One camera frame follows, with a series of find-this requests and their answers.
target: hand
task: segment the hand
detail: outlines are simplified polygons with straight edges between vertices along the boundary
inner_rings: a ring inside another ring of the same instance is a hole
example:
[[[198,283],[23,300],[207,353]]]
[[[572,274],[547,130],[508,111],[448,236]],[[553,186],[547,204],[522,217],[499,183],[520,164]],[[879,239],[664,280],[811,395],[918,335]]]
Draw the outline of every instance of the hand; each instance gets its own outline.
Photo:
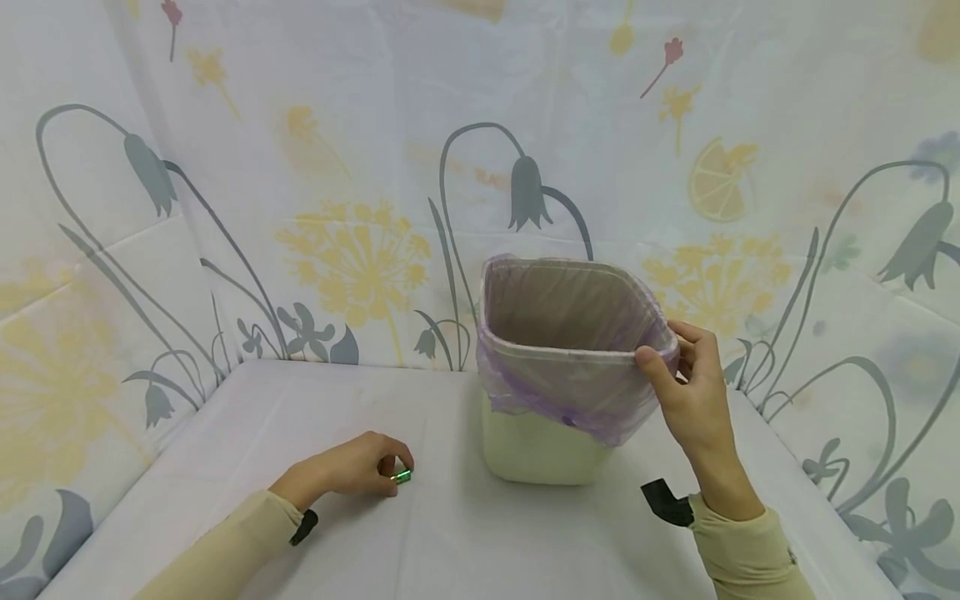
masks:
[[[680,336],[679,371],[685,382],[674,377],[652,348],[638,348],[636,363],[657,393],[670,433],[690,460],[735,454],[716,336],[680,321],[669,325]]]
[[[654,387],[667,428],[689,459],[711,510],[739,521],[761,516],[766,509],[736,455],[716,336],[680,321],[669,325],[680,337],[683,379],[652,348],[638,348],[635,355]]]
[[[368,431],[296,463],[270,491],[289,500],[300,512],[327,492],[395,496],[396,483],[390,477],[396,473],[396,459],[413,469],[414,457],[406,444]]]

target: purple trash bag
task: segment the purple trash bag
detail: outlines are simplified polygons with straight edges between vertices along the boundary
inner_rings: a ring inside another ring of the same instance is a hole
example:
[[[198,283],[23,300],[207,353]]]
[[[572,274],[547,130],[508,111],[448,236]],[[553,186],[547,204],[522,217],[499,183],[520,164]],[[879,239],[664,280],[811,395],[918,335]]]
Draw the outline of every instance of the purple trash bag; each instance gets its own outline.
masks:
[[[484,265],[482,288],[477,368],[494,411],[533,411],[619,446],[656,410],[634,351],[653,348],[675,372],[680,343],[639,279],[603,263],[506,255]]]

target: trash can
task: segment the trash can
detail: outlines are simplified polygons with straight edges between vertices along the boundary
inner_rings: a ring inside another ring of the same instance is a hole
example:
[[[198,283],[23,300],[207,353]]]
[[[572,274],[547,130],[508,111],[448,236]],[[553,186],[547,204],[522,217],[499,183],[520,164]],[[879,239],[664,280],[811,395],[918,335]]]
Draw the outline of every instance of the trash can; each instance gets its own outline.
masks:
[[[510,481],[584,485],[657,408],[634,362],[680,355],[653,293],[613,265],[498,256],[484,265],[477,369],[484,457]]]

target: white table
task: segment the white table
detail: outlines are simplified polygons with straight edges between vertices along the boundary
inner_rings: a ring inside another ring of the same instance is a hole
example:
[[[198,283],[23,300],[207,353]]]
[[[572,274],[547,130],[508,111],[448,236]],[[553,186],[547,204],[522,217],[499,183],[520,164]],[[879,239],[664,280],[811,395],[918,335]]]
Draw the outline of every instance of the white table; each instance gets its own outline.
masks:
[[[695,491],[657,413],[576,489],[489,474],[473,373],[256,361],[235,371],[141,478],[43,600],[130,598],[247,494],[296,460],[367,429],[410,445],[397,498],[328,496],[320,524],[244,598],[395,600],[710,598],[693,539],[656,518],[640,486]],[[899,598],[748,400],[738,445],[822,598]]]

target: green battery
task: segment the green battery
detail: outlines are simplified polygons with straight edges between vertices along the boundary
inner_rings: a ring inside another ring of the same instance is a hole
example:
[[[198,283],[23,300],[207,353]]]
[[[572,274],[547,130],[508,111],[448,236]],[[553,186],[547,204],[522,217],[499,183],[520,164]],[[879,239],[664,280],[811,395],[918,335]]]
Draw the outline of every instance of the green battery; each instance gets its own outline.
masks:
[[[391,479],[391,481],[395,481],[397,485],[400,485],[401,483],[407,483],[408,481],[410,481],[411,475],[412,475],[411,470],[410,470],[410,469],[406,469],[406,470],[402,470],[401,472],[397,473],[396,475],[394,475],[394,476],[391,477],[390,479]]]

